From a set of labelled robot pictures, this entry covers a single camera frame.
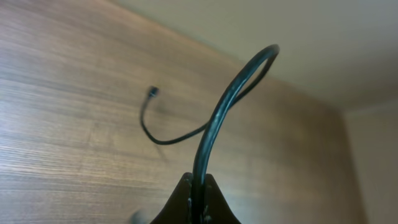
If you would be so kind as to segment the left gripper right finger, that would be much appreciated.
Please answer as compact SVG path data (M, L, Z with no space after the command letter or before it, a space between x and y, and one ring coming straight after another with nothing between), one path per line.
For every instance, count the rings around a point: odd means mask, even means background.
M211 174L205 176L205 208L203 212L206 224L240 224L231 211L218 184Z

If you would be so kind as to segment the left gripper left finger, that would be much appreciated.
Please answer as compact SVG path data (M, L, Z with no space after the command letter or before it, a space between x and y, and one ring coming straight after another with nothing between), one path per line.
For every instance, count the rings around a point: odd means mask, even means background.
M191 223L191 183L193 175L186 172L169 197L160 213L150 224L187 224Z

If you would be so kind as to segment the black usb cable silver plug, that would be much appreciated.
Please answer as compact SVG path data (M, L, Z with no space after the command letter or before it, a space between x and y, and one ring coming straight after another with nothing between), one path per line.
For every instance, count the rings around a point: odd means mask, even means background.
M171 145L184 141L200 132L203 133L193 163L191 183L191 223L204 223L203 212L205 208L205 176L211 150L226 114L232 106L245 97L266 75L280 48L277 44L267 46L258 52L237 74L221 96L211 118L198 129L176 139L161 141L153 137L144 123L144 115L151 99L157 96L159 89L152 86L141 106L140 125L146 136L155 144Z

